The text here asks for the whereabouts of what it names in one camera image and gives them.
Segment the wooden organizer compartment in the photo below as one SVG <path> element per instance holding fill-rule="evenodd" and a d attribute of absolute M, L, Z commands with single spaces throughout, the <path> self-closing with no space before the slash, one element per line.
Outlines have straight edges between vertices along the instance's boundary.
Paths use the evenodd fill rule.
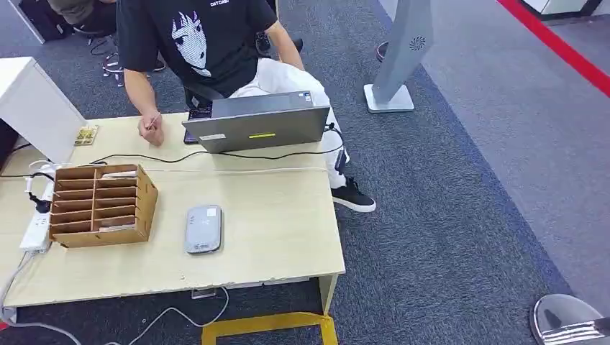
<path fill-rule="evenodd" d="M 104 178 L 136 171 L 135 177 Z M 139 165 L 57 171 L 49 237 L 67 248 L 146 242 L 158 190 Z"/>

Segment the pen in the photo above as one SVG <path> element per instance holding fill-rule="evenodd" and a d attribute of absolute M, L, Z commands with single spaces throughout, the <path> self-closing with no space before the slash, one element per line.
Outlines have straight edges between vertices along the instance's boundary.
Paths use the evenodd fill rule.
<path fill-rule="evenodd" d="M 155 116 L 152 121 L 150 122 L 150 124 L 146 127 L 147 131 L 150 131 L 150 129 L 153 127 L 153 124 L 155 124 L 155 122 L 159 119 L 159 117 L 161 117 L 161 113 L 158 113 L 157 116 Z"/>

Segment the red floor line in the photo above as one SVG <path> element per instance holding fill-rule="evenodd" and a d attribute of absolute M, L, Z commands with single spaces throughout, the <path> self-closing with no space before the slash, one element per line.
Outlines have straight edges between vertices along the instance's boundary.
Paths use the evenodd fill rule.
<path fill-rule="evenodd" d="M 584 58 L 578 51 L 563 41 L 551 29 L 530 13 L 519 0 L 498 0 L 529 31 L 545 43 L 555 54 L 559 55 L 572 68 L 579 72 L 606 96 L 610 97 L 610 76 Z"/>

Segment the gray laptop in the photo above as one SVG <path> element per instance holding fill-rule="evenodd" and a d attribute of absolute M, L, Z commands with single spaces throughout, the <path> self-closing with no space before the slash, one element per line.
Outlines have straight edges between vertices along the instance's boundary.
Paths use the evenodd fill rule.
<path fill-rule="evenodd" d="M 210 119 L 182 125 L 208 152 L 318 142 L 329 106 L 314 106 L 308 91 L 214 100 Z"/>

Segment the yellow frame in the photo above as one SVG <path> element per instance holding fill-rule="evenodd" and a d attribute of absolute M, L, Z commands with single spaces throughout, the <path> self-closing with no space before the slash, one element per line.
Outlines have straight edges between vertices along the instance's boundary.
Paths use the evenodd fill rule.
<path fill-rule="evenodd" d="M 320 326 L 324 345 L 338 345 L 334 321 L 330 316 L 301 312 L 217 321 L 203 328 L 201 343 L 202 345 L 216 345 L 216 339 L 220 336 L 236 336 L 315 325 Z"/>

